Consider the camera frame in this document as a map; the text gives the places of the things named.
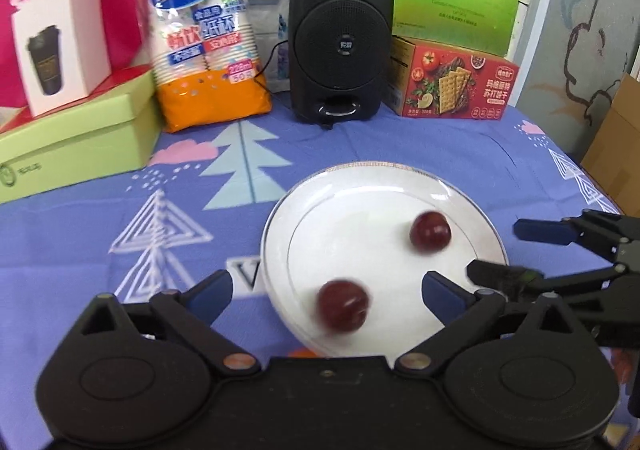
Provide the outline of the dark red plum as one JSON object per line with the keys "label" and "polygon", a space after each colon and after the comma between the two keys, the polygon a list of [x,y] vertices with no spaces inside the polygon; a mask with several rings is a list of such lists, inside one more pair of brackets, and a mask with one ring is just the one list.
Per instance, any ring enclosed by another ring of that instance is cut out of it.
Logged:
{"label": "dark red plum", "polygon": [[451,229],[446,217],[438,211],[420,214],[411,225],[409,240],[421,253],[434,253],[451,242]]}
{"label": "dark red plum", "polygon": [[359,283],[333,280],[317,294],[318,318],[332,332],[356,332],[367,320],[370,303],[369,294]]}

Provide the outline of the brown cardboard box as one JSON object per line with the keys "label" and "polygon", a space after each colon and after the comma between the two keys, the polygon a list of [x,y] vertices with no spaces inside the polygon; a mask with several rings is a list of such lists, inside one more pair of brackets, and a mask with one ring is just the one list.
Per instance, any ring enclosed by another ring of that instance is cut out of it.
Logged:
{"label": "brown cardboard box", "polygon": [[625,74],[611,108],[582,158],[582,168],[623,212],[639,217],[640,88]]}

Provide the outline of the blue patterned tablecloth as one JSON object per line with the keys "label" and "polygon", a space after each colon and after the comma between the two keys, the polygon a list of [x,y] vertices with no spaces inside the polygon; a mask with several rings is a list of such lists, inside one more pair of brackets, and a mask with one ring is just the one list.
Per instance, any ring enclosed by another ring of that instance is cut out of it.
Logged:
{"label": "blue patterned tablecloth", "polygon": [[560,219],[613,203],[515,108],[500,121],[402,118],[331,130],[278,105],[265,116],[160,138],[145,168],[26,197],[1,208],[1,441],[40,449],[38,375],[90,299],[186,288],[218,269],[235,297],[216,329],[262,359],[295,352],[268,298],[250,289],[262,228],[288,189],[338,164],[382,161],[433,173],[480,205],[509,259],[550,275],[596,269],[577,246],[523,243],[520,218]]}

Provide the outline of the white round plate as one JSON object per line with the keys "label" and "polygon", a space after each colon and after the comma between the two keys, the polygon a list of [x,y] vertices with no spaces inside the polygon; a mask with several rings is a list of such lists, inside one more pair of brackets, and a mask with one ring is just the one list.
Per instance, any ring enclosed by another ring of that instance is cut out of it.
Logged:
{"label": "white round plate", "polygon": [[[443,214],[451,242],[421,253],[410,243],[414,219]],[[464,193],[416,168],[383,162],[337,165],[300,181],[273,208],[262,233],[260,271],[283,323],[306,347],[326,357],[384,356],[394,361],[442,328],[422,298],[434,270],[467,291],[474,259],[505,263],[500,235]],[[358,331],[328,331],[317,313],[326,283],[347,279],[370,296]]]}

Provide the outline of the light green shoe box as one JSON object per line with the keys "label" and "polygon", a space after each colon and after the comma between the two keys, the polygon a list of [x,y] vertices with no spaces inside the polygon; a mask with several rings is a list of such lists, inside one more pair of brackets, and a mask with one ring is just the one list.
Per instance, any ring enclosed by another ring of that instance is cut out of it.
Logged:
{"label": "light green shoe box", "polygon": [[1,200],[142,168],[162,128],[146,65],[115,72],[88,98],[38,117],[27,107],[3,107]]}

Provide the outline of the red cracker box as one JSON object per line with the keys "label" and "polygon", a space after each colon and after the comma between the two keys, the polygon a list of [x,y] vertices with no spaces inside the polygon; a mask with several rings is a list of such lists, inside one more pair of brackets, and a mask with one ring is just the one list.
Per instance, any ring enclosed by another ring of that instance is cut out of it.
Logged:
{"label": "red cracker box", "polygon": [[498,121],[516,77],[501,56],[395,36],[384,103],[402,117]]}

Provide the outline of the orange paper cup package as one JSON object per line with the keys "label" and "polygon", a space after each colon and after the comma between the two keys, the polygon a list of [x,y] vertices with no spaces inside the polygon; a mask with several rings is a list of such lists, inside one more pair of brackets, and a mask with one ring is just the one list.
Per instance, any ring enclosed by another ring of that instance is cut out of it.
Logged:
{"label": "orange paper cup package", "polygon": [[138,0],[165,128],[272,109],[247,0]]}

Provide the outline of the white cup box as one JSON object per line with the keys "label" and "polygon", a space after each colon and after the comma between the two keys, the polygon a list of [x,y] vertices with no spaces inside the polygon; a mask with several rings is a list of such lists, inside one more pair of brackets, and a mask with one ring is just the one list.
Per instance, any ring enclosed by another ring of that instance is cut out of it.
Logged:
{"label": "white cup box", "polygon": [[12,15],[32,116],[87,98],[111,76],[101,0],[32,0]]}

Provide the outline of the black speaker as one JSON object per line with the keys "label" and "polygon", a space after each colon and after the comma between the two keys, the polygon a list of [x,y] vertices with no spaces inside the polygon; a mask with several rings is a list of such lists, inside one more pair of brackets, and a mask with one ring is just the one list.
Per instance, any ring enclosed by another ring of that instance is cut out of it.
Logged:
{"label": "black speaker", "polygon": [[378,113],[390,64],[394,0],[290,0],[291,107],[331,127]]}

